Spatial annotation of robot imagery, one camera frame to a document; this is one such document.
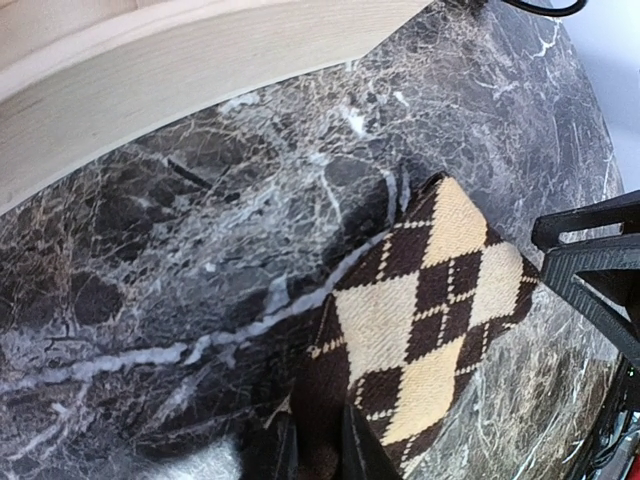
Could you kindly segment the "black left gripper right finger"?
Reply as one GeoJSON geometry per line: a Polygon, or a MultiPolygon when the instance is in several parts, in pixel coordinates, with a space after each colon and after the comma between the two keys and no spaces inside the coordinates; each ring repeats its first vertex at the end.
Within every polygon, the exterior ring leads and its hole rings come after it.
{"type": "Polygon", "coordinates": [[[401,479],[366,418],[351,404],[346,404],[343,409],[341,442],[343,479],[401,479]]]}

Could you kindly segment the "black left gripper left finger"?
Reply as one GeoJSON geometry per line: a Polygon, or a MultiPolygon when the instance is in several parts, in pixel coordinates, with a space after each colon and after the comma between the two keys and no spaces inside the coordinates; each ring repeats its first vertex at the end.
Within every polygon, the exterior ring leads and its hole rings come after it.
{"type": "Polygon", "coordinates": [[[290,413],[278,412],[241,453],[241,479],[296,480],[297,430],[290,413]]]}

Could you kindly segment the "brown beige argyle sock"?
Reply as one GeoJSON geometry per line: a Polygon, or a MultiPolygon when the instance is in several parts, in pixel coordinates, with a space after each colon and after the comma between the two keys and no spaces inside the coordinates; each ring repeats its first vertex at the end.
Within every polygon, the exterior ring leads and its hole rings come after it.
{"type": "Polygon", "coordinates": [[[430,178],[316,312],[290,397],[299,477],[342,477],[347,405],[408,477],[491,343],[526,317],[537,283],[453,177],[430,178]]]}

